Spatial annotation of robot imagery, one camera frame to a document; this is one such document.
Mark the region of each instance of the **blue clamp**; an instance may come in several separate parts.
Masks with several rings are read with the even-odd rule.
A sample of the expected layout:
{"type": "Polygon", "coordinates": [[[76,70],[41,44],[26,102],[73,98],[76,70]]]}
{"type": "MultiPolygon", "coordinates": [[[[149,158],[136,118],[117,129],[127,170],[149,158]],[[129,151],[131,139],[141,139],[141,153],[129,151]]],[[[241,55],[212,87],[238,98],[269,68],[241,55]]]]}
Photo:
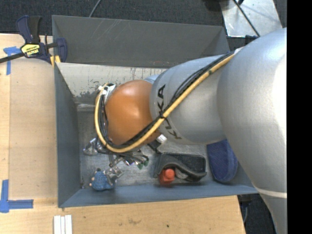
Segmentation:
{"type": "Polygon", "coordinates": [[[33,199],[24,200],[8,200],[9,196],[9,180],[2,181],[1,200],[0,200],[0,213],[8,213],[14,209],[32,209],[33,199]]]}
{"type": "Polygon", "coordinates": [[[0,63],[10,61],[20,57],[36,58],[51,64],[50,48],[58,48],[58,56],[61,62],[65,62],[67,58],[67,43],[64,38],[57,38],[56,42],[45,43],[40,42],[39,37],[39,23],[41,17],[39,16],[23,16],[16,22],[16,27],[19,34],[24,38],[25,44],[20,48],[19,53],[10,55],[0,59],[0,63]]]}

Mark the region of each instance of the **black carpet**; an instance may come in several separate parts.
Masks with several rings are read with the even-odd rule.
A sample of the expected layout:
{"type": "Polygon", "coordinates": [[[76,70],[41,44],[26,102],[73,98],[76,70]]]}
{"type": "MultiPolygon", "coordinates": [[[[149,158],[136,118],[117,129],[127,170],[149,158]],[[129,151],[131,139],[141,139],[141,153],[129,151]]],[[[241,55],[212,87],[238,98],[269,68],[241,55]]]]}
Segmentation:
{"type": "MultiPolygon", "coordinates": [[[[97,1],[0,0],[0,33],[15,33],[18,18],[37,15],[42,16],[39,33],[52,35],[52,15],[88,17],[97,1]]],[[[274,3],[282,26],[287,27],[287,0],[274,3]]],[[[93,17],[224,26],[217,0],[102,0],[93,17]]],[[[231,50],[245,44],[244,39],[228,42],[231,50]]],[[[246,232],[275,234],[270,212],[259,195],[251,196],[246,232]]]]}

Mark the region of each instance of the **wire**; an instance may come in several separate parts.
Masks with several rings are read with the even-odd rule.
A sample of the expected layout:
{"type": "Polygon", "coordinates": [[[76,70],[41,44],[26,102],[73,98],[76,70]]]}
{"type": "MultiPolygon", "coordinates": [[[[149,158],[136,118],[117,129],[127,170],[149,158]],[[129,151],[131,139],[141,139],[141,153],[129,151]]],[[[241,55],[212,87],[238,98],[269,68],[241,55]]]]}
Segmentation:
{"type": "Polygon", "coordinates": [[[243,13],[243,16],[245,17],[245,19],[247,20],[247,22],[249,23],[249,25],[253,28],[253,30],[255,31],[255,33],[257,34],[258,37],[260,37],[260,34],[258,33],[258,31],[255,29],[255,27],[253,26],[252,22],[249,20],[249,18],[247,17],[247,15],[245,14],[245,12],[243,11],[243,9],[240,7],[240,5],[238,4],[238,2],[236,0],[233,0],[234,3],[237,5],[237,7],[239,8],[239,10],[241,11],[241,13],[243,13]]]}
{"type": "Polygon", "coordinates": [[[91,11],[89,17],[91,17],[93,15],[93,13],[95,12],[96,8],[98,7],[99,3],[101,2],[102,0],[98,0],[96,5],[94,6],[93,10],[91,11]]]}
{"type": "Polygon", "coordinates": [[[196,77],[195,80],[191,80],[191,82],[188,82],[184,88],[181,89],[183,92],[179,95],[178,98],[173,98],[170,104],[166,107],[164,112],[162,113],[161,116],[157,117],[157,120],[154,120],[152,124],[149,124],[148,127],[145,128],[147,130],[144,132],[144,135],[140,136],[139,139],[136,139],[133,143],[124,146],[123,144],[121,147],[116,147],[113,145],[110,141],[108,142],[105,137],[103,136],[101,132],[101,127],[99,125],[99,105],[100,105],[100,100],[102,97],[102,91],[99,92],[99,94],[96,97],[96,106],[95,106],[95,114],[94,114],[94,121],[95,121],[95,129],[98,135],[98,138],[102,142],[105,148],[108,150],[115,152],[115,153],[124,153],[127,151],[130,151],[140,145],[143,144],[145,140],[149,136],[151,136],[157,129],[158,127],[163,123],[163,121],[168,117],[168,115],[207,77],[209,77],[211,74],[213,74],[215,71],[217,71],[220,67],[225,65],[232,59],[234,56],[234,52],[230,52],[229,54],[226,54],[222,56],[221,58],[218,58],[216,61],[213,62],[213,66],[211,64],[207,65],[205,68],[201,69],[203,74],[201,74],[199,77],[196,77]]]}

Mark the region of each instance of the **blue sponge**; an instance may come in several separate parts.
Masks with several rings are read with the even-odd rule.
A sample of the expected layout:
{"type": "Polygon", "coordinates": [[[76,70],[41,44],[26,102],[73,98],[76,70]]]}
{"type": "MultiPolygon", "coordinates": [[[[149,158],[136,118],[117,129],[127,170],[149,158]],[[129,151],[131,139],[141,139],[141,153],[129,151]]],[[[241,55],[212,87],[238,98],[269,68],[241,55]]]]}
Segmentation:
{"type": "Polygon", "coordinates": [[[236,175],[238,161],[228,141],[207,145],[209,166],[213,177],[219,182],[230,182],[236,175]]]}

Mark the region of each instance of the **wooden table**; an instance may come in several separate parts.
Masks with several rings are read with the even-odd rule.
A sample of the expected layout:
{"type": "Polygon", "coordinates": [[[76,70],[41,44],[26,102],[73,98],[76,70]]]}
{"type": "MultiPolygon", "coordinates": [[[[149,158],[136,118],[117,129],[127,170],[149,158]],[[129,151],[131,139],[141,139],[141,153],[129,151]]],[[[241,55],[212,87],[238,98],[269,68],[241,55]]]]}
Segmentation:
{"type": "MultiPolygon", "coordinates": [[[[23,39],[19,35],[0,34],[0,58],[6,56],[2,51],[4,47],[20,47],[22,44],[23,39]]],[[[52,67],[42,63],[43,61],[40,60],[19,58],[12,62],[12,72],[18,68],[27,70],[29,65],[27,77],[24,76],[25,80],[33,77],[38,82],[51,85],[53,78],[48,76],[50,81],[47,82],[44,75],[52,74],[52,67]],[[41,65],[40,70],[45,74],[34,73],[36,65],[41,65]]],[[[37,129],[35,124],[29,123],[29,118],[39,117],[36,114],[47,111],[44,106],[36,110],[32,107],[35,106],[36,100],[40,99],[41,90],[46,93],[47,89],[51,89],[45,87],[32,91],[34,88],[29,80],[22,85],[22,89],[21,87],[17,89],[18,81],[12,78],[15,74],[7,75],[6,67],[6,63],[0,64],[0,182],[9,179],[9,199],[32,198],[34,207],[10,210],[6,214],[0,213],[1,234],[51,234],[55,215],[72,215],[74,234],[245,234],[235,195],[166,202],[58,208],[56,152],[52,154],[43,152],[45,149],[53,150],[51,145],[52,147],[55,145],[54,137],[52,141],[47,140],[46,144],[42,145],[42,140],[38,140],[38,137],[45,132],[37,129]],[[21,118],[18,128],[20,138],[14,135],[17,131],[14,126],[16,119],[10,119],[12,114],[21,118]]],[[[52,105],[53,93],[48,93],[47,96],[50,97],[49,102],[52,105]]],[[[48,116],[48,119],[41,120],[41,127],[46,131],[52,131],[54,126],[46,126],[46,124],[51,124],[53,112],[50,111],[48,116]]]]}

